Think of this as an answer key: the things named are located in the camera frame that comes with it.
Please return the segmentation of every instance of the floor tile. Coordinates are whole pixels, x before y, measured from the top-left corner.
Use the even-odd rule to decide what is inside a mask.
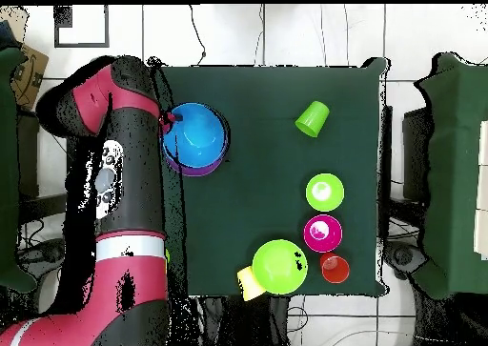
[[[302,307],[303,295],[295,295],[289,308]],[[376,299],[365,295],[306,295],[303,307],[309,315],[376,315]],[[289,311],[299,315],[299,309]]]
[[[386,102],[393,107],[392,119],[392,179],[403,182],[403,130],[406,112],[424,108],[421,92],[410,82],[387,82]],[[392,197],[403,197],[403,187],[392,184]]]
[[[380,317],[377,346],[412,346],[416,319]]]
[[[414,292],[408,280],[399,280],[394,270],[383,262],[382,278],[390,288],[387,295],[378,299],[379,315],[415,315]]]
[[[362,66],[382,56],[383,5],[267,4],[266,64]],[[323,38],[320,27],[322,13]]]
[[[288,317],[291,346],[376,346],[375,317],[310,316],[305,322],[306,317]]]
[[[479,63],[488,56],[487,16],[484,4],[387,4],[386,56],[392,60],[388,77],[423,78],[431,71],[434,55],[444,51]]]
[[[105,29],[102,6],[86,8],[73,6],[70,30],[61,29],[61,43],[94,43]],[[26,6],[30,17],[25,43],[46,54],[50,61],[45,78],[66,78],[93,58],[104,54],[142,56],[142,7],[139,5],[109,6],[110,46],[108,48],[55,48],[52,6]]]
[[[193,5],[193,21],[206,51],[201,65],[252,65],[262,31],[259,9],[259,4]],[[201,55],[188,5],[144,6],[146,59],[156,56],[170,66],[191,66]]]

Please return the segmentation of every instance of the lime green bowl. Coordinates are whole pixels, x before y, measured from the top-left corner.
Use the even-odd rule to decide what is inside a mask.
[[[344,186],[337,176],[320,173],[307,184],[305,193],[310,206],[319,212],[330,212],[344,200]]]
[[[262,245],[253,258],[253,274],[257,282],[273,295],[294,292],[307,277],[305,254],[285,239]]]

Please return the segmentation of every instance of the magenta bowl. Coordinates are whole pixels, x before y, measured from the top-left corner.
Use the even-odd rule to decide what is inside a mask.
[[[342,241],[342,228],[332,216],[319,214],[305,224],[303,239],[312,251],[328,253]]]

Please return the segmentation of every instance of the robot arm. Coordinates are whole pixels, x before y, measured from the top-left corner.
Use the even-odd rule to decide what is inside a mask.
[[[105,136],[102,162],[92,170],[97,206],[90,298],[75,315],[12,325],[0,346],[165,346],[167,265],[153,83],[144,63],[129,56],[95,74],[81,73],[75,76],[84,79],[73,76],[48,92],[55,116],[42,113],[46,104],[38,114],[57,135]]]

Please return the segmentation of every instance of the black cable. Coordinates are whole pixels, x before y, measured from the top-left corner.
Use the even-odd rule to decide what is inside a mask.
[[[338,345],[340,342],[342,342],[343,340],[347,339],[348,337],[351,337],[351,336],[355,336],[355,335],[359,335],[359,334],[367,334],[367,333],[380,333],[380,334],[397,334],[397,335],[405,335],[405,336],[411,336],[412,338],[417,338],[417,339],[421,339],[421,340],[430,340],[430,341],[433,341],[433,342],[450,342],[450,343],[467,343],[467,342],[451,342],[450,340],[447,340],[447,339],[433,339],[433,338],[429,338],[429,337],[423,337],[423,336],[417,336],[415,334],[407,334],[407,333],[402,333],[400,331],[382,331],[382,330],[363,330],[363,331],[357,331],[356,333],[351,333],[351,334],[348,334],[346,335],[345,337],[342,337],[340,340],[338,340],[334,345],[332,346],[336,346]]]
[[[399,227],[401,230],[403,230],[405,233],[408,233],[408,234],[410,234],[410,233],[416,233],[416,232],[409,232],[409,231],[408,231],[408,230],[405,228],[407,225],[402,226],[401,224],[398,224],[396,221],[393,221],[391,218],[390,218],[390,223],[395,224],[395,225],[396,225],[396,226],[398,226],[398,227]]]
[[[419,231],[414,231],[408,234],[395,234],[395,235],[389,235],[387,238],[388,239],[408,238],[410,236],[418,235],[418,233]]]
[[[320,4],[320,31],[322,32],[322,46],[323,46],[323,53],[324,53],[324,66],[327,66],[327,54],[325,53],[325,40],[324,40],[324,26],[323,26],[323,11],[322,11],[322,4]]]
[[[257,48],[259,47],[259,40],[261,40],[261,36],[263,35],[263,32],[264,32],[264,21],[263,21],[263,17],[262,17],[263,7],[264,7],[264,4],[261,4],[261,8],[259,9],[259,18],[261,19],[262,31],[259,33],[259,36],[257,36],[257,43],[255,44],[254,65],[255,65],[255,59],[257,58]]]
[[[263,4],[263,66],[266,66],[266,4]]]
[[[60,143],[60,142],[59,142],[59,140],[58,140],[58,139],[55,137],[55,135],[54,135],[54,134],[51,134],[51,136],[52,136],[52,138],[54,139],[54,141],[57,143],[57,145],[58,145],[59,147],[61,147],[61,150],[62,150],[63,152],[65,152],[65,154],[68,156],[68,158],[69,158],[71,161],[73,161],[72,157],[71,157],[71,156],[68,154],[68,152],[65,150],[65,148],[64,148],[64,147],[61,145],[61,143]]]
[[[347,10],[345,4],[344,4],[344,13],[346,14],[346,56],[347,56],[347,65],[349,67],[349,21],[347,19]]]
[[[190,7],[190,11],[192,12],[192,24],[193,24],[193,29],[194,29],[194,32],[196,33],[196,37],[198,39],[198,42],[200,43],[200,46],[202,47],[203,49],[203,52],[202,52],[202,56],[200,57],[200,60],[198,61],[198,63],[196,63],[197,66],[200,65],[200,63],[202,62],[202,60],[204,59],[204,57],[207,56],[207,53],[205,52],[205,46],[203,46],[203,43],[202,41],[200,40],[200,35],[198,34],[198,31],[196,30],[196,25],[194,24],[194,20],[193,20],[193,7],[191,4],[188,5]]]
[[[39,221],[41,223],[41,228],[36,230],[35,232],[33,232],[30,237],[29,237],[29,245],[32,247],[32,238],[39,232],[41,232],[43,229],[44,229],[44,221],[42,220],[42,218],[39,218],[38,220],[35,220],[35,221]]]
[[[395,181],[395,180],[393,180],[393,179],[390,179],[390,182],[395,183],[395,184],[397,184],[397,185],[403,185],[403,182],[398,182],[398,181]]]
[[[148,59],[148,66],[151,67],[150,70],[150,77],[152,83],[154,84],[154,92],[156,94],[157,102],[159,102],[159,106],[161,107],[162,116],[165,122],[168,121],[167,114],[170,109],[174,107],[174,100],[173,100],[173,91],[170,87],[170,83],[166,79],[164,72],[161,70],[162,66],[168,66],[167,64],[163,63],[160,59],[155,56],[151,56]],[[156,72],[159,71],[159,75],[161,76],[161,80],[163,81],[164,90],[160,90],[159,86],[156,81]],[[166,103],[169,104],[169,107],[162,108],[161,98],[165,99]]]
[[[301,325],[300,327],[295,328],[295,329],[293,329],[293,330],[289,330],[289,331],[287,331],[287,334],[294,333],[294,332],[296,332],[296,331],[300,331],[300,330],[302,330],[303,328],[305,328],[305,325],[307,325],[307,324],[308,324],[308,322],[309,322],[309,315],[307,314],[307,312],[305,311],[305,309],[304,309],[303,307],[297,307],[297,306],[296,306],[296,307],[290,307],[290,308],[288,309],[288,311],[290,311],[290,310],[292,310],[292,309],[299,309],[299,310],[301,310],[301,312],[302,312],[302,313],[303,313],[303,314],[306,316],[306,318],[307,318],[307,319],[305,320],[305,323],[304,323],[303,325]]]

